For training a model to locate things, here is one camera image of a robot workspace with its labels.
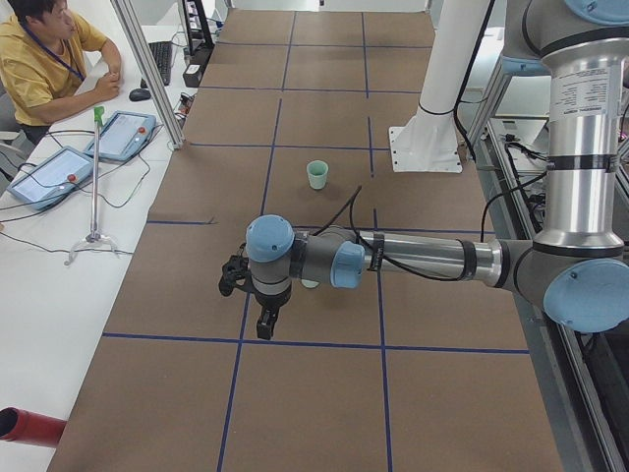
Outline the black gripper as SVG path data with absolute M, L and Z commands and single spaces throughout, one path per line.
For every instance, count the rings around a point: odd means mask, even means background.
M 292 294 L 292 283 L 279 285 L 255 286 L 255 298 L 261 306 L 261 314 L 257 319 L 257 337 L 271 340 L 273 337 L 273 313 L 288 303 Z

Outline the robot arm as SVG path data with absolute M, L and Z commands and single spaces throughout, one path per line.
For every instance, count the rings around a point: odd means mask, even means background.
M 261 306 L 257 336 L 273 335 L 294 279 L 354 288 L 367 271 L 436 281 L 479 280 L 521 295 L 584 333 L 628 317 L 628 267 L 613 232 L 624 1 L 512 1 L 504 54 L 540 60 L 551 76 L 545 219 L 530 241 L 471 242 L 328 226 L 301 232 L 278 215 L 248 227 L 245 289 Z

